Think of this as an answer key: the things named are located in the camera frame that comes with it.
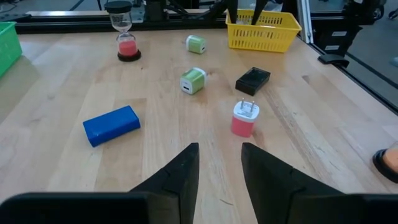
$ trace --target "orange object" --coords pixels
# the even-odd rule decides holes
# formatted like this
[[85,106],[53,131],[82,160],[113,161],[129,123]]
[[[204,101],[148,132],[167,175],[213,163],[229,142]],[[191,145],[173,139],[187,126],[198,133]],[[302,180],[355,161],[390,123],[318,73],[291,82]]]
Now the orange object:
[[382,158],[386,166],[398,173],[398,147],[388,149]]
[[373,164],[384,177],[398,184],[398,142],[389,149],[378,150]]
[[119,43],[119,53],[123,56],[133,56],[137,53],[137,44],[134,40]]

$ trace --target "blue block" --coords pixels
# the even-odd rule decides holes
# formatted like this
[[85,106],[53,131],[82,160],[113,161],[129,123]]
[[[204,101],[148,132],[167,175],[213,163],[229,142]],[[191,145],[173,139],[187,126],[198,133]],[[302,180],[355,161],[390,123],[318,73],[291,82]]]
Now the blue block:
[[141,127],[130,106],[89,119],[83,122],[83,126],[93,147]]

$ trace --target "red sand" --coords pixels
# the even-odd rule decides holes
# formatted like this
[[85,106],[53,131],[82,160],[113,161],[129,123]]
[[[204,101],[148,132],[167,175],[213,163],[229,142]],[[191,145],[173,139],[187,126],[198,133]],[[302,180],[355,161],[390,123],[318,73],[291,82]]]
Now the red sand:
[[134,40],[119,43],[119,53],[124,56],[133,56],[137,53],[137,44]]
[[388,167],[398,174],[398,146],[388,149],[383,156],[383,160]]

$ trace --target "power adapter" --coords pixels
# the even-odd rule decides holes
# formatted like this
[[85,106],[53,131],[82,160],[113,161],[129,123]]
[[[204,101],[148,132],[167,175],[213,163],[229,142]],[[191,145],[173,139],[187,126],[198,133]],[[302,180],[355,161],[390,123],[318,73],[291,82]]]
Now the power adapter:
[[271,73],[252,67],[241,78],[236,80],[235,89],[254,96],[268,82]]
[[250,137],[254,129],[254,122],[259,116],[260,107],[254,103],[239,101],[234,107],[231,130],[234,134],[245,138]]

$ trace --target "black box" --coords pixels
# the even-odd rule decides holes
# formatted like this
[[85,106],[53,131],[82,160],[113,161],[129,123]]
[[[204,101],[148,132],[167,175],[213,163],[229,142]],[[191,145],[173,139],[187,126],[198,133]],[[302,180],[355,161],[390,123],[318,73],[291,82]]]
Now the black box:
[[236,80],[235,89],[254,96],[269,80],[271,73],[252,67],[241,78]]

